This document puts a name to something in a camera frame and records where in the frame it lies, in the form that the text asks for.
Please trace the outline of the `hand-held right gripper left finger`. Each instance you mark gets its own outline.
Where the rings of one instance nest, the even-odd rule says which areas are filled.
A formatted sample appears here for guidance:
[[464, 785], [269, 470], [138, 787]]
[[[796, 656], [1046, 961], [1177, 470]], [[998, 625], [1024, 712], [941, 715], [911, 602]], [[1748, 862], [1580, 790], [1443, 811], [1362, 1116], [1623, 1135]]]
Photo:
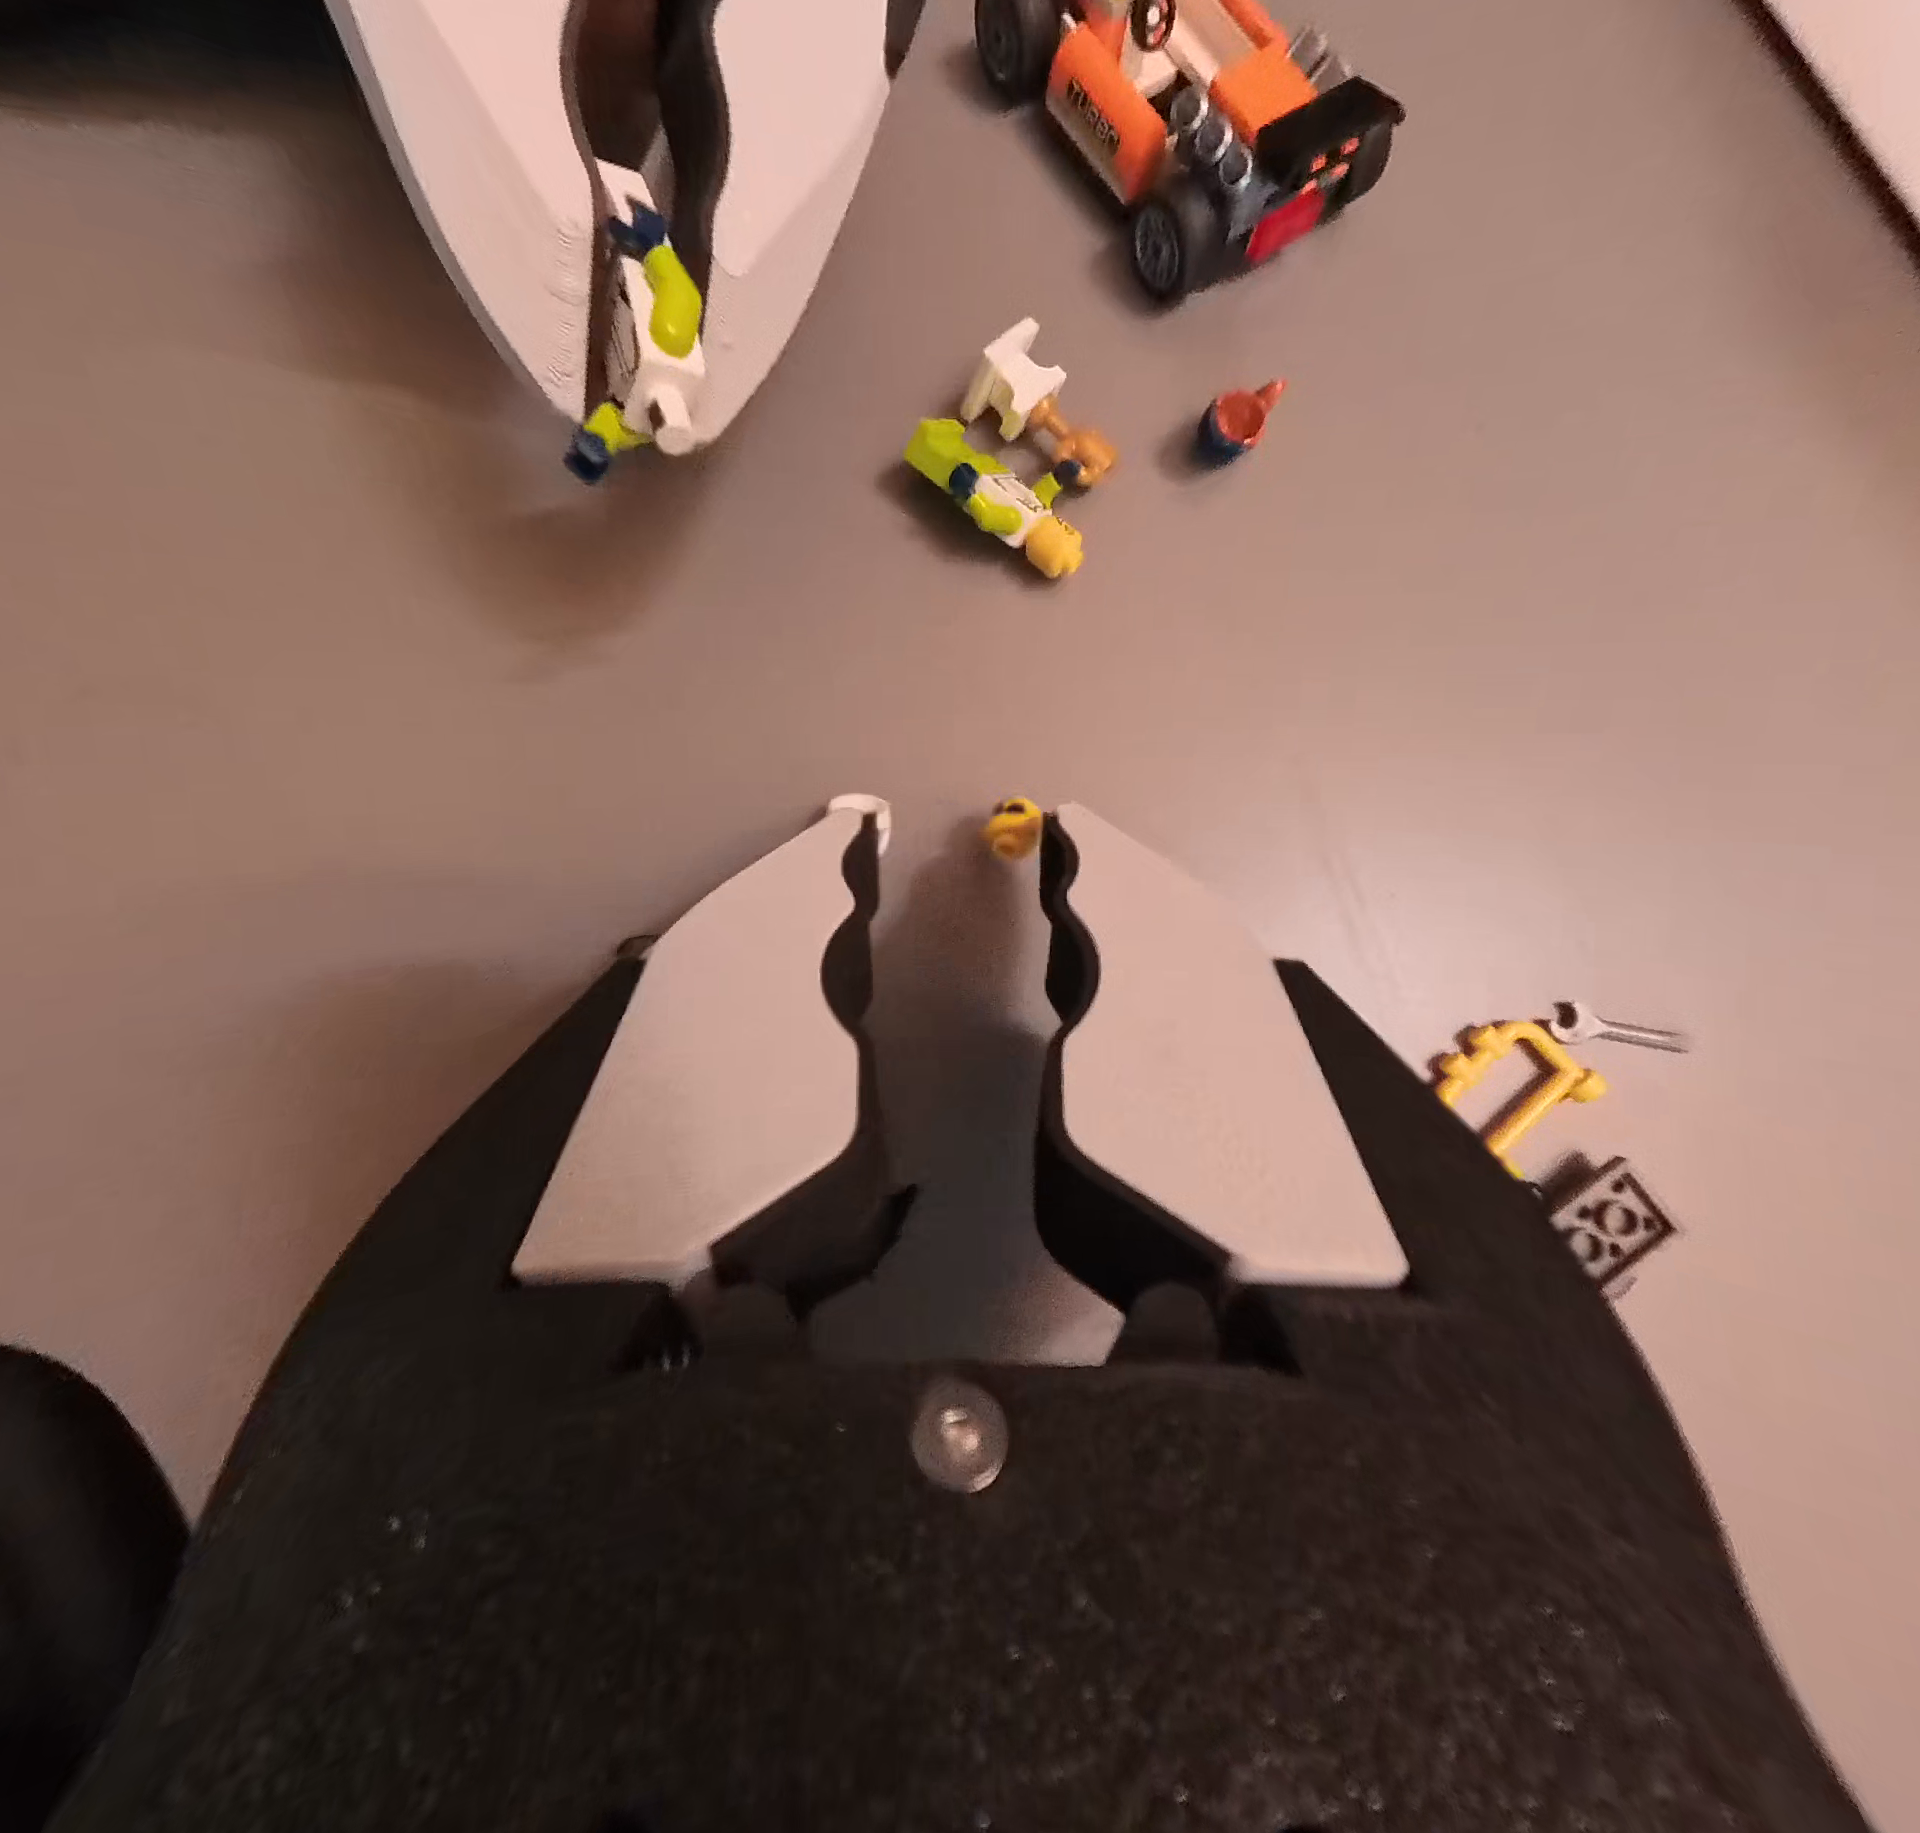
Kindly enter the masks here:
[[757, 1285], [810, 1313], [877, 1267], [892, 1162], [865, 1017], [889, 840], [823, 814], [639, 959], [521, 1285]]

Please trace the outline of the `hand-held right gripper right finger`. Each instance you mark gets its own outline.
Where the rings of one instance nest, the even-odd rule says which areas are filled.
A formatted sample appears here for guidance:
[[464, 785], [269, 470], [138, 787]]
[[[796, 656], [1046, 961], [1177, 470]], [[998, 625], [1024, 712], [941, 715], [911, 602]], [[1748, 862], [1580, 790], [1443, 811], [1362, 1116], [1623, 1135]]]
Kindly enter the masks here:
[[1282, 966], [1085, 807], [1043, 818], [1043, 1249], [1118, 1313], [1157, 1286], [1385, 1294], [1409, 1272]]

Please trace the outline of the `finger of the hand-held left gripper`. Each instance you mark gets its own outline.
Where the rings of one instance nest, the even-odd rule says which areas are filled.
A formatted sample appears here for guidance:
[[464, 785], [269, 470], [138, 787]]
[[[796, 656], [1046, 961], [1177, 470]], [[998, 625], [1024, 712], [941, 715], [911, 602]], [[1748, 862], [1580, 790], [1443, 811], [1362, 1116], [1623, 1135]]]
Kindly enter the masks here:
[[640, 444], [605, 388], [592, 134], [642, 150], [650, 0], [326, 0], [434, 255], [572, 460]]
[[653, 178], [702, 299], [653, 444], [718, 443], [796, 333], [925, 0], [659, 0]]

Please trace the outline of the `yellow lego hand truck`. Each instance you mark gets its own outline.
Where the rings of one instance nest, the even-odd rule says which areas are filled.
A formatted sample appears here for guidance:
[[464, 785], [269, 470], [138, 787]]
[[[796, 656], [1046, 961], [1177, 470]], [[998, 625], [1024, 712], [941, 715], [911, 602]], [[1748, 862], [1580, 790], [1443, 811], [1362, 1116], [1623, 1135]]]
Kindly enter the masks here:
[[1463, 1117], [1463, 1102], [1507, 1064], [1525, 1066], [1525, 1081], [1475, 1135], [1509, 1175], [1525, 1178], [1518, 1149], [1528, 1137], [1552, 1114], [1598, 1102], [1610, 1087], [1539, 1020], [1499, 1020], [1463, 1030], [1455, 1047], [1430, 1064], [1430, 1090], [1439, 1105]]

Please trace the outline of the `orange lego race car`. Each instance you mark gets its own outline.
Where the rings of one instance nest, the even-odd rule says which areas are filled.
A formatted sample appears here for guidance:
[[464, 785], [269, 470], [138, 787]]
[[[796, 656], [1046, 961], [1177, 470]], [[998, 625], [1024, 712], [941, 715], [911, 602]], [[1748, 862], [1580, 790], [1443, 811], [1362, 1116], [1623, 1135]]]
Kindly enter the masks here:
[[1261, 0], [972, 0], [972, 45], [992, 95], [1040, 108], [1111, 196], [1164, 309], [1350, 211], [1406, 121]]

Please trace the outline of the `dark grey lego plate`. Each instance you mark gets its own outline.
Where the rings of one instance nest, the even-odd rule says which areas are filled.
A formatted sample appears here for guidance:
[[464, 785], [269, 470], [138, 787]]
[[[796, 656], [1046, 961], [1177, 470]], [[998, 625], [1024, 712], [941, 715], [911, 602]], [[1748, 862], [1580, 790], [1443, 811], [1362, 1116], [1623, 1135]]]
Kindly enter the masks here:
[[1583, 1278], [1610, 1303], [1684, 1237], [1640, 1168], [1619, 1154], [1601, 1162], [1565, 1160], [1542, 1185], [1542, 1207]]

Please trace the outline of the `lime white lego minifigure torso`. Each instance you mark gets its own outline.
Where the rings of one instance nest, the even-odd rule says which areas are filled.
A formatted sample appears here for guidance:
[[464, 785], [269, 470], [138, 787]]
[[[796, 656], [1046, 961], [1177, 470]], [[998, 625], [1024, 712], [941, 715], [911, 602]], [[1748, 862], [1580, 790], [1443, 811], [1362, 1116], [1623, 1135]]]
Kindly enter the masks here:
[[922, 419], [901, 462], [947, 496], [976, 532], [1018, 552], [1043, 579], [1079, 570], [1083, 539], [1055, 509], [1063, 494], [1050, 496], [1043, 478], [1037, 488], [1027, 485], [993, 454], [974, 448], [961, 420]]

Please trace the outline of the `red lego helmet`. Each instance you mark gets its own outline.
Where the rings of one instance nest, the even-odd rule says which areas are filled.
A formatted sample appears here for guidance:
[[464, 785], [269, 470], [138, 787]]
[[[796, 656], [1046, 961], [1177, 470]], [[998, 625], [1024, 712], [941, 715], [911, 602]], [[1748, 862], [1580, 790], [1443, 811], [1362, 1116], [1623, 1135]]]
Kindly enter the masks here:
[[1192, 457], [1202, 470], [1224, 470], [1258, 451], [1269, 419], [1288, 382], [1272, 378], [1248, 388], [1224, 388], [1200, 413], [1192, 432]]

